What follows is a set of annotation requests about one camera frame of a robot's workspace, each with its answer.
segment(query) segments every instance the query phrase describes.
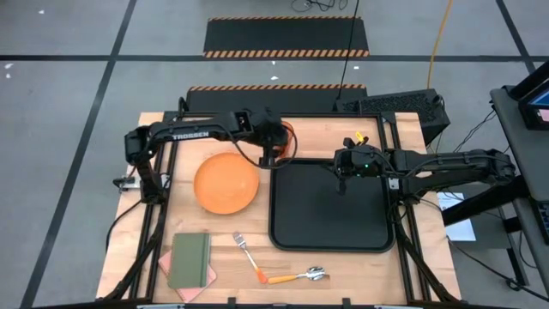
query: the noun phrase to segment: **black floor line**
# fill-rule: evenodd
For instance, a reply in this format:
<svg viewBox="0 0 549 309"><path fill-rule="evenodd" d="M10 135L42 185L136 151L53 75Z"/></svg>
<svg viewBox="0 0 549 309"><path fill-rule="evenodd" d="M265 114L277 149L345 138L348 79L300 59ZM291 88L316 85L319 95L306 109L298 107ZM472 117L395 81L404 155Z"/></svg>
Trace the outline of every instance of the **black floor line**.
<svg viewBox="0 0 549 309"><path fill-rule="evenodd" d="M345 58L268 58L278 61L343 61ZM430 55L370 55L368 57L349 58L360 62L429 62ZM125 62L212 62L212 61L265 61L265 58L205 58L202 55L0 55L0 61L125 61ZM436 56L435 62L448 63L507 63L507 62L545 62L549 56Z"/></svg>
<svg viewBox="0 0 549 309"><path fill-rule="evenodd" d="M120 47L122 46L122 42L124 40L126 30L128 29L128 25L130 24L131 15L135 6L136 0L130 0L128 2L128 7L124 14L122 24L120 26L120 29L118 30L118 35L114 42L114 46L112 47L112 56L118 55L118 53L120 52ZM45 236L44 244L42 245L42 249L40 250L40 254L38 256L36 264L34 265L33 273L31 274L27 289L25 290L25 293L23 295L21 308L32 307L36 298L36 294L38 293L42 277L44 276L45 268L50 259L51 251L53 250L53 246L55 245L57 235L59 234L61 223L63 222L65 211L67 210L67 206L69 205L70 195L72 194L72 191L75 187L76 178L78 177L78 173L80 172L80 167L84 159L84 154L86 153L87 145L89 144L89 139L92 135L92 131L94 130L95 121L97 120L97 116L100 112L101 104L103 103L103 98L105 97L105 92L109 85L109 81L111 80L112 71L114 70L115 63L116 62L113 60L109 61L106 65L103 77L101 77L101 82L97 89L94 103L92 104L90 112L87 116L84 130L81 134L80 141L78 142L78 147L76 148L75 157L70 165L69 174L67 175L63 190L61 191L61 196L59 197L59 200L57 202L57 207L55 209L55 212L53 213L53 218L51 219L50 227L48 228L47 234Z"/></svg>
<svg viewBox="0 0 549 309"><path fill-rule="evenodd" d="M534 72L535 71L534 63L532 62L532 59L530 59L530 56L528 55L526 46L524 45L524 42L522 42L521 35L518 33L518 30L516 29L515 23L513 22L513 19L511 18L509 11L507 10L507 6L505 6L504 0L496 0L496 4L498 5L499 10L501 11L501 15L504 17L507 28L511 32L511 37L513 37L513 40L515 41L516 48L518 48L518 51L521 53L521 56L524 58L524 63L526 64L526 68L528 69L528 72L529 73Z"/></svg>

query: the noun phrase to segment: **white paper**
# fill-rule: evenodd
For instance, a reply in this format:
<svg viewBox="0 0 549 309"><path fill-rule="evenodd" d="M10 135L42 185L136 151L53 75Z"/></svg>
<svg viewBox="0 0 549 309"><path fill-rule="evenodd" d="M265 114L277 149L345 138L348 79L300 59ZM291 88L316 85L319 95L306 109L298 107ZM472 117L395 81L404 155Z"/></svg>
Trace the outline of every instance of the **white paper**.
<svg viewBox="0 0 549 309"><path fill-rule="evenodd" d="M463 200L462 193L454 193L454 195L444 192L437 193L438 204L442 210L448 209ZM446 234L453 241L476 241L474 237L473 225L471 225L471 220L467 219L451 226L446 227Z"/></svg>

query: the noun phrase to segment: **orange handle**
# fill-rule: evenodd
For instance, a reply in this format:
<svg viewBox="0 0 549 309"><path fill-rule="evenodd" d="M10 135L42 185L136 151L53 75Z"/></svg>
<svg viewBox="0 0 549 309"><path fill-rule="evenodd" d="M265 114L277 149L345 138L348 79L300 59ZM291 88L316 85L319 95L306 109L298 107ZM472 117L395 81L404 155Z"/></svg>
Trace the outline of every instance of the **orange handle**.
<svg viewBox="0 0 549 309"><path fill-rule="evenodd" d="M267 276L263 274L263 272L258 268L256 269L256 273L257 273L257 279L259 279L259 282L266 284L268 281Z"/></svg>
<svg viewBox="0 0 549 309"><path fill-rule="evenodd" d="M298 277L296 275L287 275L287 276L277 276L268 279L268 284L289 282L291 280L296 280Z"/></svg>

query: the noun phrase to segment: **gray floor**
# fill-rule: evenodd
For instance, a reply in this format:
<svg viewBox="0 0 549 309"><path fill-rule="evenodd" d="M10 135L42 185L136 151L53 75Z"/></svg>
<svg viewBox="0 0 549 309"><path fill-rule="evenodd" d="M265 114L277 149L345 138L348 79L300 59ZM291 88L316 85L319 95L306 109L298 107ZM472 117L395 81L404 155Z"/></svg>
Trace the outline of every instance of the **gray floor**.
<svg viewBox="0 0 549 309"><path fill-rule="evenodd" d="M120 54L200 55L206 20L219 15L296 15L290 0L138 0ZM530 55L549 55L546 0L505 0ZM0 55L109 55L129 0L0 1ZM349 15L354 1L343 11ZM359 15L372 55L430 55L445 1L362 1ZM318 8L304 15L320 15ZM439 47L450 56L519 56L493 0L455 1ZM0 307L18 307L50 226L105 62L0 61ZM346 82L369 94L425 87L427 62L350 62ZM337 83L341 61L118 62L81 164L35 306L94 299L105 257L106 229L124 172L122 136L139 112L174 109L193 85ZM441 151L454 149L490 111L489 90L528 74L524 62L437 62L432 86L444 96L452 125ZM271 81L272 76L279 80ZM496 119L463 149L505 149ZM524 245L526 258L528 246ZM476 304L543 307L509 290L460 252L453 252L462 296ZM505 251L471 251L511 275ZM528 270L532 288L540 279Z"/></svg>

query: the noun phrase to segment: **black tray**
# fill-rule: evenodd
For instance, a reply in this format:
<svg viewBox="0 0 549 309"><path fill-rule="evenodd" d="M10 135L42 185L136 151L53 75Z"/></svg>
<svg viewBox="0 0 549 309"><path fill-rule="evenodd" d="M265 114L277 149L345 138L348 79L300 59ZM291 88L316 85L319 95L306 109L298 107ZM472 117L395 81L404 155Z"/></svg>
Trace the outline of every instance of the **black tray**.
<svg viewBox="0 0 549 309"><path fill-rule="evenodd" d="M385 252L395 243L385 179L352 178L340 196L321 159L294 159L271 172L268 236L289 251Z"/></svg>

